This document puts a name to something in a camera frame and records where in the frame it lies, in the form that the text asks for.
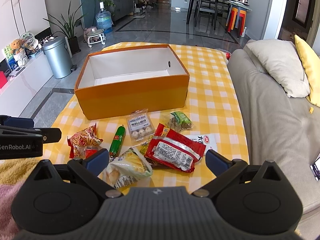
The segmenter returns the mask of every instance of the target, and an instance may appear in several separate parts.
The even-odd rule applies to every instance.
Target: orange stool
[[[237,14],[238,14],[238,9],[237,8],[232,8],[230,11],[230,17],[229,17],[229,21],[227,22],[226,26],[226,32],[230,32],[231,30],[233,30],[233,28],[235,27],[235,23],[236,23],[236,18],[237,18]],[[240,25],[238,26],[239,28],[239,34],[242,35],[243,31],[244,31],[244,25],[245,25],[245,19],[246,19],[246,15],[247,12],[244,10],[240,10]]]

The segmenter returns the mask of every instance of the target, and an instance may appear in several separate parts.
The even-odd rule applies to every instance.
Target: bottle
[[[111,13],[105,10],[103,2],[100,2],[100,12],[96,15],[98,29],[104,30],[104,33],[112,31]]]

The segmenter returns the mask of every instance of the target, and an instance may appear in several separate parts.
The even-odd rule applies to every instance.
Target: potted plant
[[[56,19],[60,25],[43,18],[44,20],[58,26],[61,29],[61,31],[57,31],[56,33],[63,33],[68,38],[68,42],[69,42],[69,46],[72,54],[76,54],[77,52],[81,51],[79,48],[78,38],[75,36],[76,23],[84,17],[84,15],[82,15],[81,17],[75,20],[75,15],[81,6],[82,4],[74,13],[70,15],[70,7],[71,7],[71,1],[70,1],[69,9],[68,9],[68,21],[65,20],[62,14],[61,14],[61,18],[63,22],[59,21],[56,17],[48,14],[50,17]]]

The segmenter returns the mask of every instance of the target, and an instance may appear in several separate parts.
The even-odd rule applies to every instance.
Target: orange box
[[[189,73],[168,44],[119,48],[87,56],[75,94],[89,120],[184,107]]]

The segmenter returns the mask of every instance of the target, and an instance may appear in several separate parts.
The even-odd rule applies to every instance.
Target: silver trash can
[[[66,39],[57,37],[43,45],[53,76],[57,79],[68,76],[73,66]]]

